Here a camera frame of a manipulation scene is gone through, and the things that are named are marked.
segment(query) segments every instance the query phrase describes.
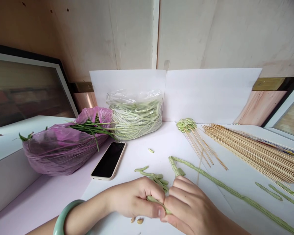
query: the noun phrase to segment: finger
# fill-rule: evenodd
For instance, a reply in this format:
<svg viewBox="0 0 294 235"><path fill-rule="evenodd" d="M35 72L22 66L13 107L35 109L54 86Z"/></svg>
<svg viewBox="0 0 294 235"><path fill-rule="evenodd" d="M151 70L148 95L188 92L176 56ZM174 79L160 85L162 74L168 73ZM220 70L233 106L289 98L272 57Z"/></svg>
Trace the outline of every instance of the finger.
<svg viewBox="0 0 294 235"><path fill-rule="evenodd" d="M204 194L204 192L195 184L193 184L191 181L183 180L181 178L175 179L173 182L173 186L180 188L188 193L195 194L195 195L201 195Z"/></svg>
<svg viewBox="0 0 294 235"><path fill-rule="evenodd" d="M163 218L166 216L166 211L162 205L140 198L135 199L133 213L135 216L142 215L149 218Z"/></svg>
<svg viewBox="0 0 294 235"><path fill-rule="evenodd" d="M160 220L161 222L168 222L169 224L180 230L182 233L189 235L194 234L194 231L190 228L190 226L188 226L185 222L183 222L174 215L167 215L166 217Z"/></svg>
<svg viewBox="0 0 294 235"><path fill-rule="evenodd" d="M189 184L193 184L193 185L195 185L192 181L190 181L188 178L186 178L186 177L184 177L184 176L182 176L182 175L179 175L179 176L177 176L176 178L175 178L175 180L176 179L178 179L178 180L182 180L182 181L184 181L184 182L186 182L186 183L189 183Z"/></svg>
<svg viewBox="0 0 294 235"><path fill-rule="evenodd" d="M140 186L140 197L146 199L147 196L153 196L162 204L164 203L165 194L158 184L152 182L148 177L142 177Z"/></svg>
<svg viewBox="0 0 294 235"><path fill-rule="evenodd" d="M166 199L164 200L164 206L168 210L170 210L172 214L174 214L176 217L184 222L187 220L191 213L191 207L189 205L171 195L166 197Z"/></svg>
<svg viewBox="0 0 294 235"><path fill-rule="evenodd" d="M193 202L198 200L198 196L189 192L186 192L180 188L177 187L171 187L169 189L169 195L177 198L178 200L184 202L185 204L192 207L194 204Z"/></svg>

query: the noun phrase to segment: clear plastic bag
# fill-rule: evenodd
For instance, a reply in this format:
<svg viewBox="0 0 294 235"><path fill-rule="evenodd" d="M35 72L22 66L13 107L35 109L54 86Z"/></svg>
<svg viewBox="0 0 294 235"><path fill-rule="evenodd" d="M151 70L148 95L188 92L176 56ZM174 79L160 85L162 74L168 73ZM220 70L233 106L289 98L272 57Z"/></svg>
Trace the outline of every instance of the clear plastic bag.
<svg viewBox="0 0 294 235"><path fill-rule="evenodd" d="M83 109L74 122L82 124L88 119L94 122L96 114L98 114L100 123L111 122L112 111L100 107ZM36 172L51 176L70 175L97 152L97 144L93 135L68 128L75 123L53 125L23 142L25 155ZM110 124L104 124L102 127L109 128ZM95 136L99 146L108 138L107 134L97 133Z"/></svg>
<svg viewBox="0 0 294 235"><path fill-rule="evenodd" d="M157 130L162 124L161 91L137 95L118 90L107 94L107 104L113 111L112 122L118 140L131 140Z"/></svg>

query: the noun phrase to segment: jade bangle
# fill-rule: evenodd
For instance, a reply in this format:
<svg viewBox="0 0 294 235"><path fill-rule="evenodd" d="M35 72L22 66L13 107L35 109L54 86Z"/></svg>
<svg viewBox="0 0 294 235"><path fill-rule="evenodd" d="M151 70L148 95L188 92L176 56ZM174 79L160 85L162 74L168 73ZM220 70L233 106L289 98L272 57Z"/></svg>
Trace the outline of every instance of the jade bangle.
<svg viewBox="0 0 294 235"><path fill-rule="evenodd" d="M65 222L66 216L74 207L78 206L79 204L82 204L83 202L85 202L85 201L84 200L75 200L75 201L71 202L70 204L68 204L63 209L63 211L58 216L58 219L56 221L55 228L53 230L53 235L65 235L64 234L64 222Z"/></svg>

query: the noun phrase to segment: purple plastic bag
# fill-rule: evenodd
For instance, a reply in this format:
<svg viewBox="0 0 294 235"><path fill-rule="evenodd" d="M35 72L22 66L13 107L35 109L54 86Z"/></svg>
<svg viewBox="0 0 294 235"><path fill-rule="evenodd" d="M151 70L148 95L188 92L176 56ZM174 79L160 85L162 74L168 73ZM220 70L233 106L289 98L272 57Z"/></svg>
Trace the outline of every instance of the purple plastic bag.
<svg viewBox="0 0 294 235"><path fill-rule="evenodd" d="M100 107L84 108L76 123L95 121L98 113L100 123L111 122L112 110ZM31 167L38 173L58 176L70 175L84 165L97 152L95 137L79 130L68 128L72 122L56 124L33 135L23 142L23 149ZM101 146L107 134L95 134Z"/></svg>

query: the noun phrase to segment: skewer bundle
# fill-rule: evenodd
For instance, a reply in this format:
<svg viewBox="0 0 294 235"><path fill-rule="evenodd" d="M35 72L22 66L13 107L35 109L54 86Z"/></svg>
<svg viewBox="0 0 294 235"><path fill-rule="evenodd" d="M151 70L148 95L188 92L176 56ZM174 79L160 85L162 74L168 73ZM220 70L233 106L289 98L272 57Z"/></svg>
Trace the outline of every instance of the skewer bundle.
<svg viewBox="0 0 294 235"><path fill-rule="evenodd" d="M203 126L205 133L247 164L274 181L294 183L294 156L246 138L216 124Z"/></svg>
<svg viewBox="0 0 294 235"><path fill-rule="evenodd" d="M224 167L224 169L228 170L228 168L220 160L216 152L200 136L198 128L197 128L197 124L195 123L193 119L191 118L181 119L180 121L177 122L176 126L181 132L186 134L186 138L188 139L192 148L194 149L197 156L199 157L200 162L202 161L202 158L203 158L206 161L207 165L211 167L210 163L214 165L211 157L214 156L219 161L219 163Z"/></svg>

